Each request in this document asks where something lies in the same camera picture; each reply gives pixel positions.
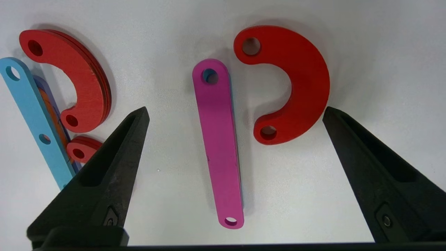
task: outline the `red disc piece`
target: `red disc piece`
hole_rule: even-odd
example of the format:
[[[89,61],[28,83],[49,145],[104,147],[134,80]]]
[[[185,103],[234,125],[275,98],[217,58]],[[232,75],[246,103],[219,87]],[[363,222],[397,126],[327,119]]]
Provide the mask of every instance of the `red disc piece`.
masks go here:
[[[247,45],[256,40],[260,44],[258,51],[248,51]],[[324,58],[310,41],[282,27],[255,26],[237,35],[234,52],[245,64],[278,66],[291,80],[291,96],[284,107],[255,122],[254,137],[258,142],[284,143],[299,137],[316,123],[328,101],[330,76]]]
[[[89,138],[89,137],[85,137],[85,136],[77,136],[73,140],[76,142],[84,142],[86,144],[93,145],[98,149],[102,146],[101,142],[99,142],[95,139]]]
[[[90,160],[90,158],[101,147],[100,142],[92,138],[87,138],[87,139],[88,141],[84,141],[83,139],[79,139],[79,137],[75,137],[66,146],[66,152],[68,153],[68,155],[76,161],[79,161],[81,163],[87,163],[88,160]]]
[[[23,31],[19,40],[28,57],[60,68],[73,82],[78,100],[74,107],[62,111],[63,125],[76,133],[99,126],[110,106],[104,90],[108,86],[85,52],[64,36],[46,30]]]

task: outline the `white table surface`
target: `white table surface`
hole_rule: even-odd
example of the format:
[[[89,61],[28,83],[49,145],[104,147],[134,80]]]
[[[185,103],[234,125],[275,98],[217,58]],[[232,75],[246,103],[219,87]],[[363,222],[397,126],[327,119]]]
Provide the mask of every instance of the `white table surface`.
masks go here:
[[[236,34],[258,24],[308,38],[330,71],[328,105],[446,189],[446,1],[5,0],[0,6],[0,58],[19,58],[46,78],[61,110],[76,102],[71,81],[27,59],[19,33],[68,32],[99,60],[112,107],[87,135],[105,140],[129,112],[147,107],[151,121],[125,223],[131,245],[373,241],[321,119],[288,143],[254,139],[254,121],[290,94],[282,70],[235,57]],[[224,62],[232,77],[245,206],[240,230],[220,226],[215,212],[191,78],[206,58]],[[3,79],[0,101],[0,245],[29,250],[26,228],[58,187]]]

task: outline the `light blue bar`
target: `light blue bar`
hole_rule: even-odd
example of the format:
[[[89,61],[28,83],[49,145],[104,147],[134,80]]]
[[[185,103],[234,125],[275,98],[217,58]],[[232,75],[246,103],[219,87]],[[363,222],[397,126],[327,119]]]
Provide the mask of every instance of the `light blue bar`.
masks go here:
[[[12,67],[17,70],[19,78],[12,73]],[[33,75],[28,67],[16,58],[0,59],[0,74],[28,124],[57,185],[62,190],[75,173]]]

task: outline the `screw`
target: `screw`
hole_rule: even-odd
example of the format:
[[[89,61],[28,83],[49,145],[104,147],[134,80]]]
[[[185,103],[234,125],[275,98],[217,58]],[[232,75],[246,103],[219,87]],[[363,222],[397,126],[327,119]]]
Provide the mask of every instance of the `screw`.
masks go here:
[[[107,221],[107,226],[112,226],[112,225],[113,225],[113,218],[110,218]]]
[[[387,228],[392,227],[392,220],[390,220],[388,215],[383,216],[383,223],[384,223],[384,226],[386,226]]]

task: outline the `red c-shaped part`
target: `red c-shaped part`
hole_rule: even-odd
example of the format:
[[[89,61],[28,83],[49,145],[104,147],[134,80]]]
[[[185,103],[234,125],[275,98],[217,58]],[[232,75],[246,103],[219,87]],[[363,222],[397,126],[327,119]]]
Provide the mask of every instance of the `red c-shaped part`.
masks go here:
[[[243,43],[256,38],[260,49],[254,55]],[[291,96],[280,110],[263,115],[254,124],[254,137],[275,145],[299,137],[322,115],[330,93],[330,76],[324,58],[306,38],[278,26],[255,26],[242,30],[234,40],[234,52],[245,64],[269,63],[284,70],[291,80]],[[263,128],[274,127],[266,134]]]
[[[89,132],[107,118],[112,101],[107,77],[80,42],[65,33],[47,29],[23,31],[19,40],[30,59],[58,67],[73,82],[77,103],[61,112],[62,124],[68,130]]]

